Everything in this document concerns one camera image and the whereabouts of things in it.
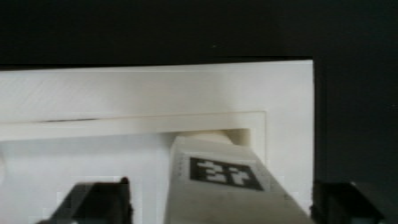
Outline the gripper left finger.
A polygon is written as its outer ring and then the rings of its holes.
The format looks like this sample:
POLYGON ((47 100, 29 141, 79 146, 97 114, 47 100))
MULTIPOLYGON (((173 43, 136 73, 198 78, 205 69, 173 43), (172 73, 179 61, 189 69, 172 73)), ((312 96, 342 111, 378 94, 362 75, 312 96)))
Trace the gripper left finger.
POLYGON ((129 180, 77 183, 37 224, 133 224, 129 180))

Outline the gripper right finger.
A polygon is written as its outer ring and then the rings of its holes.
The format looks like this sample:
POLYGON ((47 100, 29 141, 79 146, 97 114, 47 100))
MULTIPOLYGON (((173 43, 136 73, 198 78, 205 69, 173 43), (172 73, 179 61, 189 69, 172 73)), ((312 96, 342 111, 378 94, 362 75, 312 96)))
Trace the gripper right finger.
POLYGON ((316 224, 390 224, 385 202, 364 182, 312 182, 316 224))

